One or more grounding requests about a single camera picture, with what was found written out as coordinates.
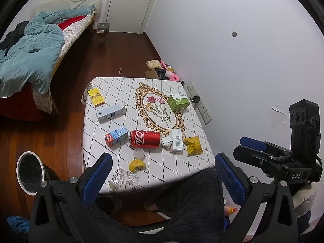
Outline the blue cloth on floor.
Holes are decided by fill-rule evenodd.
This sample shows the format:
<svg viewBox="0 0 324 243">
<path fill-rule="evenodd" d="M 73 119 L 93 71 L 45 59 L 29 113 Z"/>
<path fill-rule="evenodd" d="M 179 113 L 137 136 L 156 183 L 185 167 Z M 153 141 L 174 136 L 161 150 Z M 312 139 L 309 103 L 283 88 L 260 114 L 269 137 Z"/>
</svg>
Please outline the blue cloth on floor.
<svg viewBox="0 0 324 243">
<path fill-rule="evenodd" d="M 10 216 L 7 222 L 16 233 L 28 234 L 30 230 L 30 221 L 20 216 Z"/>
</svg>

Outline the yellow red box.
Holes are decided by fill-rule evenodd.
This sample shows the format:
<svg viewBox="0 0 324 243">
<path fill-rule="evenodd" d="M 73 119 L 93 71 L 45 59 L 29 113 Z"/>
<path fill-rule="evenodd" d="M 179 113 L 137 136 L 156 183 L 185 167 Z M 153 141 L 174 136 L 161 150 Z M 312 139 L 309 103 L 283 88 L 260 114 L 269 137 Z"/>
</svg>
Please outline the yellow red box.
<svg viewBox="0 0 324 243">
<path fill-rule="evenodd" d="M 95 107 L 101 106 L 106 103 L 98 88 L 88 90 L 87 93 Z"/>
</svg>

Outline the yellow snack packet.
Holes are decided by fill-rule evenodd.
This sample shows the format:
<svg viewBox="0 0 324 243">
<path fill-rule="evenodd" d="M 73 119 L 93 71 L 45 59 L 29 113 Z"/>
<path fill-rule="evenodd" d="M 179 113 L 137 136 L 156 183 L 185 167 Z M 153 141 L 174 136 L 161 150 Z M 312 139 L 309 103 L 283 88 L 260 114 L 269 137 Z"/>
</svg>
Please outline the yellow snack packet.
<svg viewBox="0 0 324 243">
<path fill-rule="evenodd" d="M 184 138 L 183 141 L 186 144 L 188 156 L 203 154 L 203 148 L 198 136 L 187 137 Z"/>
</svg>

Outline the red blue milk carton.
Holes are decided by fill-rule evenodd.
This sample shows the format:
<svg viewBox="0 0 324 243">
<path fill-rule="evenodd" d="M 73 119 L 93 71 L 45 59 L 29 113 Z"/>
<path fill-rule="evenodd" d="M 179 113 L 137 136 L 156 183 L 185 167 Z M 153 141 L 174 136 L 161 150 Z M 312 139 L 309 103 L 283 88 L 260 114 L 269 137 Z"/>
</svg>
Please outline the red blue milk carton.
<svg viewBox="0 0 324 243">
<path fill-rule="evenodd" d="M 113 130 L 105 135 L 105 141 L 108 147 L 112 147 L 115 144 L 121 142 L 129 136 L 129 131 L 125 126 L 122 126 L 116 130 Z"/>
</svg>

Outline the teal blue duvet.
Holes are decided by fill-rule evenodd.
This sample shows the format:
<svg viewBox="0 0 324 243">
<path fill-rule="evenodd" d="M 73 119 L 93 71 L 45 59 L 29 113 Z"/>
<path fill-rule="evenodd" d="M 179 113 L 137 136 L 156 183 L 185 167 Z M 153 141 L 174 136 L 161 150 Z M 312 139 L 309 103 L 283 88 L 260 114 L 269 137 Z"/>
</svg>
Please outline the teal blue duvet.
<svg viewBox="0 0 324 243">
<path fill-rule="evenodd" d="M 1 51 L 1 98 L 18 93 L 28 82 L 37 92 L 46 94 L 65 43 L 57 24 L 93 11 L 94 6 L 90 5 L 36 14 L 26 25 L 24 36 L 8 53 Z"/>
</svg>

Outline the red blanket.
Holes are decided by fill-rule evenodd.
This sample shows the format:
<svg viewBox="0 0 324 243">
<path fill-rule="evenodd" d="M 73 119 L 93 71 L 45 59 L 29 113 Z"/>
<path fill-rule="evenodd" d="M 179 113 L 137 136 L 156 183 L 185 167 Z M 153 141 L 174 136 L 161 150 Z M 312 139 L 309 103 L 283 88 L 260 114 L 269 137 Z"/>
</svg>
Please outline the red blanket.
<svg viewBox="0 0 324 243">
<path fill-rule="evenodd" d="M 62 31 L 64 31 L 67 27 L 69 27 L 71 24 L 75 23 L 75 22 L 78 22 L 82 19 L 84 19 L 86 16 L 85 15 L 82 15 L 82 16 L 76 16 L 74 18 L 69 18 L 68 20 L 64 21 L 64 22 L 61 22 L 59 24 L 57 24 Z"/>
</svg>

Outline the white paper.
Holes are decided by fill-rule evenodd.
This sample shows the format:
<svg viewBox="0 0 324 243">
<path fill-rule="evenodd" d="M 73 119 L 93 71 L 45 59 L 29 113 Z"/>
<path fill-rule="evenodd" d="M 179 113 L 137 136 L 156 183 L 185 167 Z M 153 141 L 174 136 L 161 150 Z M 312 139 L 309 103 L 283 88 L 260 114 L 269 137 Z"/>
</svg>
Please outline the white paper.
<svg viewBox="0 0 324 243">
<path fill-rule="evenodd" d="M 170 135 L 163 137 L 161 139 L 161 144 L 166 150 L 170 150 L 172 143 L 173 143 L 173 138 Z"/>
</svg>

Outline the cardboard box on floor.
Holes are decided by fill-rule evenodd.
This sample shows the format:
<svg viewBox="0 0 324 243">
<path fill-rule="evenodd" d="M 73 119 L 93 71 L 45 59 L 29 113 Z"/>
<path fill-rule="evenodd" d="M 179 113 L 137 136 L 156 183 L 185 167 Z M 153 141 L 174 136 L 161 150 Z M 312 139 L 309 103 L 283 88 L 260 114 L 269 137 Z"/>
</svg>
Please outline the cardboard box on floor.
<svg viewBox="0 0 324 243">
<path fill-rule="evenodd" d="M 148 60 L 146 62 L 148 69 L 145 72 L 146 78 L 160 79 L 157 70 L 161 68 L 161 63 L 158 60 Z"/>
</svg>

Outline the green white box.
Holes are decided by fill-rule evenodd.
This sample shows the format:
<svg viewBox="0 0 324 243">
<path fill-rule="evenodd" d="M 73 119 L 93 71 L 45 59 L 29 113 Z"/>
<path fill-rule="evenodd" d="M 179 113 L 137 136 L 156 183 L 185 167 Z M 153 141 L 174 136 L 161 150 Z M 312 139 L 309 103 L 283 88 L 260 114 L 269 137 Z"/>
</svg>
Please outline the green white box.
<svg viewBox="0 0 324 243">
<path fill-rule="evenodd" d="M 189 106 L 190 101 L 185 94 L 172 94 L 168 97 L 167 103 L 170 109 L 175 112 L 186 109 Z"/>
</svg>

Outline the red cola can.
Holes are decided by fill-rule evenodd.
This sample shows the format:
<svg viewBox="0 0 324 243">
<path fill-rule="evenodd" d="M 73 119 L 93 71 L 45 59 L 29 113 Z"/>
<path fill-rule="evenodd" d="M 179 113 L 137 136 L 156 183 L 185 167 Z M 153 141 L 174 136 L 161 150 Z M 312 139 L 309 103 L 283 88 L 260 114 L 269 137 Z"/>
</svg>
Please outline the red cola can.
<svg viewBox="0 0 324 243">
<path fill-rule="evenodd" d="M 134 130 L 129 133 L 130 146 L 133 148 L 157 149 L 161 143 L 159 132 Z"/>
</svg>

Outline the wooden bed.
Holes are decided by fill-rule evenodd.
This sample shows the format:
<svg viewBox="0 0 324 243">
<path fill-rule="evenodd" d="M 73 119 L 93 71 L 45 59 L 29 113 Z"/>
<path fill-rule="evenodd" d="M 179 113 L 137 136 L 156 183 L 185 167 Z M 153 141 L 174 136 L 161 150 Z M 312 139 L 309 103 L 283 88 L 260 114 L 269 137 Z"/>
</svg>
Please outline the wooden bed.
<svg viewBox="0 0 324 243">
<path fill-rule="evenodd" d="M 93 30 L 102 0 L 52 0 L 35 8 L 1 41 L 1 115 L 38 121 L 55 104 L 51 80 L 85 29 Z"/>
</svg>

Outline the white plastic lid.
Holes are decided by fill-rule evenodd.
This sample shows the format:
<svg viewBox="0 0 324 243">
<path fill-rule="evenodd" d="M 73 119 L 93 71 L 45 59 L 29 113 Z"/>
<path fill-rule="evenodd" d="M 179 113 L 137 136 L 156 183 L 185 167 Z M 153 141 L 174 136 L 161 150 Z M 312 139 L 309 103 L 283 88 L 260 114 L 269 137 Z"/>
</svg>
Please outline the white plastic lid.
<svg viewBox="0 0 324 243">
<path fill-rule="evenodd" d="M 137 160 L 143 160 L 145 158 L 144 150 L 142 148 L 135 148 L 133 150 L 133 156 Z"/>
</svg>

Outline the black clothing on bed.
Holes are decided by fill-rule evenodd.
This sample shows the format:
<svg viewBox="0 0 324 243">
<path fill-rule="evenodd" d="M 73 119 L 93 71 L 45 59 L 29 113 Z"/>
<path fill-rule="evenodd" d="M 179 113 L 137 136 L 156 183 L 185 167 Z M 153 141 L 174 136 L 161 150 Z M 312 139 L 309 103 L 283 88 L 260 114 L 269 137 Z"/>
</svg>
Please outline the black clothing on bed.
<svg viewBox="0 0 324 243">
<path fill-rule="evenodd" d="M 1 50 L 7 54 L 10 47 L 24 36 L 25 27 L 28 23 L 28 21 L 22 21 L 16 25 L 15 30 L 7 33 L 5 39 L 1 42 Z"/>
</svg>

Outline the black white trash bin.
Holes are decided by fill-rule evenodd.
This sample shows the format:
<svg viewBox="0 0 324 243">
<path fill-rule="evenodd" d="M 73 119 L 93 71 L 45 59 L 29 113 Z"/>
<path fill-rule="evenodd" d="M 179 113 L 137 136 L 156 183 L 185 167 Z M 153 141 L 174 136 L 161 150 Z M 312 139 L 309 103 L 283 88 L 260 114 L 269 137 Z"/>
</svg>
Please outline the black white trash bin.
<svg viewBox="0 0 324 243">
<path fill-rule="evenodd" d="M 22 190 L 30 196 L 37 195 L 38 186 L 43 181 L 49 183 L 52 180 L 59 180 L 54 170 L 45 165 L 32 151 L 26 151 L 18 158 L 16 178 Z"/>
</svg>

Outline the black plug adapter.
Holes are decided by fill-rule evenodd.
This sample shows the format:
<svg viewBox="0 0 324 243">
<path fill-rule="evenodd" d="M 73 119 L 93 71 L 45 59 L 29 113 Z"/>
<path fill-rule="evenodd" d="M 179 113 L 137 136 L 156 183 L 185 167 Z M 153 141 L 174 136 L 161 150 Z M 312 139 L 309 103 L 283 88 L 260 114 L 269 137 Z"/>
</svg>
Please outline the black plug adapter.
<svg viewBox="0 0 324 243">
<path fill-rule="evenodd" d="M 199 96 L 195 96 L 191 99 L 191 102 L 194 103 L 194 104 L 197 104 L 200 102 L 200 97 Z"/>
</svg>

